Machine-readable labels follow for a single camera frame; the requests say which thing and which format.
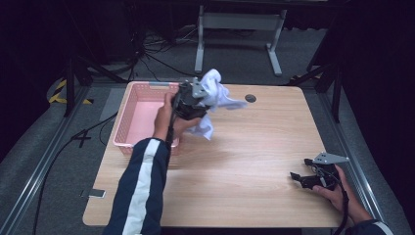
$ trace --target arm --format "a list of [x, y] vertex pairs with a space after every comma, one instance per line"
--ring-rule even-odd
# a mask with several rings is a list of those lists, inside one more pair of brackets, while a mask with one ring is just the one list
[[[162, 191], [164, 189], [169, 152], [165, 138], [168, 131], [172, 94], [164, 97], [155, 119], [152, 138], [138, 142], [115, 193], [113, 211], [103, 234], [160, 234]], [[174, 122], [174, 134], [181, 133], [200, 118]]]
[[[372, 215], [363, 208], [359, 203], [353, 191], [351, 190], [350, 185], [346, 180], [345, 173], [343, 170], [336, 165], [336, 169], [339, 172], [340, 180], [345, 187], [348, 195], [348, 216], [354, 223], [354, 226], [349, 229], [351, 235], [369, 235], [369, 234], [387, 234], [390, 235], [392, 232], [388, 227], [381, 221], [373, 219]], [[313, 191], [317, 194], [323, 196], [324, 198], [330, 200], [332, 205], [339, 211], [343, 212], [343, 195], [342, 189], [340, 186], [336, 186], [334, 191], [323, 188], [321, 186], [314, 186]]]

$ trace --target white cloth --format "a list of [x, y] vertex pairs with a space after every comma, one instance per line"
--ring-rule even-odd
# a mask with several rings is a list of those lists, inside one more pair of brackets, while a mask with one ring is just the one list
[[[227, 110], [242, 109], [247, 106], [247, 102], [230, 99], [229, 90], [220, 84], [221, 76], [217, 70], [208, 71], [201, 80], [201, 85], [207, 92], [207, 96], [199, 105], [210, 106], [209, 111], [215, 112], [217, 108], [225, 108]], [[204, 136], [210, 140], [213, 133], [213, 125], [210, 117], [206, 114], [201, 122], [188, 131], [194, 135]]]

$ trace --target hand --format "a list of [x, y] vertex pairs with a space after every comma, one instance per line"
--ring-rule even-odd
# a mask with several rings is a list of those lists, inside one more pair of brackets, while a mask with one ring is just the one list
[[[172, 93], [165, 93], [164, 105], [159, 108], [159, 111], [155, 119], [155, 132], [153, 133], [153, 137], [159, 138], [163, 141], [165, 141], [165, 138], [167, 136], [171, 113], [173, 112], [173, 108], [171, 107], [171, 100], [173, 96], [174, 95]], [[179, 137], [183, 133], [183, 131], [185, 131], [187, 128], [197, 125], [200, 121], [201, 119], [199, 117], [191, 120], [185, 120], [180, 117], [177, 117], [173, 124], [173, 139]]]
[[[351, 190], [350, 185], [348, 184], [345, 176], [345, 172], [336, 165], [336, 169], [339, 172], [340, 180], [347, 192], [348, 195], [348, 215], [353, 220], [354, 224], [372, 219], [372, 216], [369, 212], [363, 208], [363, 206], [359, 203], [356, 196], [354, 195], [353, 191]], [[324, 198], [330, 200], [332, 205], [339, 211], [343, 212], [343, 194], [342, 189], [339, 185], [336, 186], [334, 191], [329, 189], [323, 188], [319, 185], [315, 185], [312, 190], [317, 194], [323, 196]]]

